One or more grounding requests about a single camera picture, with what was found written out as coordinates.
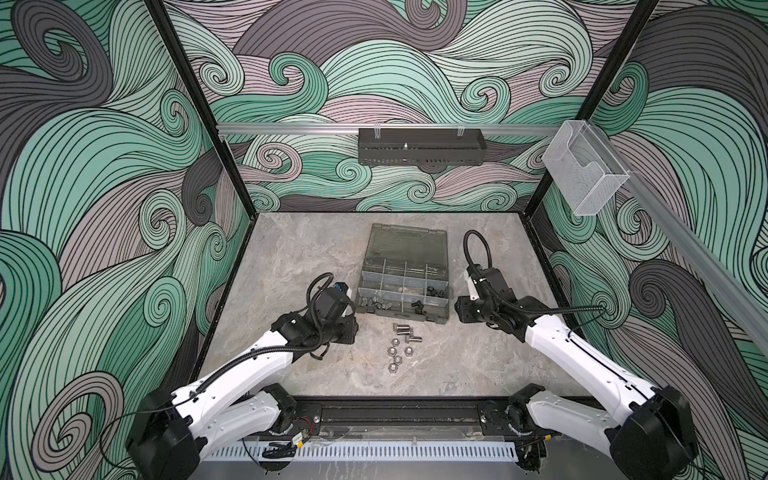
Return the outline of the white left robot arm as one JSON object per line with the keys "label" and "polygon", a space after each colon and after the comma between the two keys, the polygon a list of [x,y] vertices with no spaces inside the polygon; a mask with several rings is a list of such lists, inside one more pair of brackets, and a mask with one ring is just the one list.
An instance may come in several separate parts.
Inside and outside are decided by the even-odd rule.
{"label": "white left robot arm", "polygon": [[213,373],[172,392],[156,389],[139,403],[125,449],[141,479],[187,479],[200,461],[250,433],[289,430],[293,398],[264,380],[329,343],[351,344],[354,314],[313,322],[280,316],[256,342]]}

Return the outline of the black hex bolt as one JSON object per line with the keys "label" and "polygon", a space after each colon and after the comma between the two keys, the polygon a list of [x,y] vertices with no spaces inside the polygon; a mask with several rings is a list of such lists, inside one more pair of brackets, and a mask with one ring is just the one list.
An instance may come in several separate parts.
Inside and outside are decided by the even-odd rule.
{"label": "black hex bolt", "polygon": [[425,306],[421,301],[416,301],[412,303],[412,307],[414,309],[414,313],[417,315],[425,315]]}

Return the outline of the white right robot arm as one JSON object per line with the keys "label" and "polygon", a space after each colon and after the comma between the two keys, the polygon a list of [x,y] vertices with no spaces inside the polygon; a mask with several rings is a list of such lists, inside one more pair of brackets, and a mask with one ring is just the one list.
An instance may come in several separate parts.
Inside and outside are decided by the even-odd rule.
{"label": "white right robot arm", "polygon": [[506,414],[520,436],[559,433],[608,456],[629,479],[672,479],[699,454],[691,406],[672,386],[653,384],[610,360],[533,297],[505,305],[491,297],[460,296],[464,324],[483,323],[542,353],[598,402],[568,400],[530,384]]}

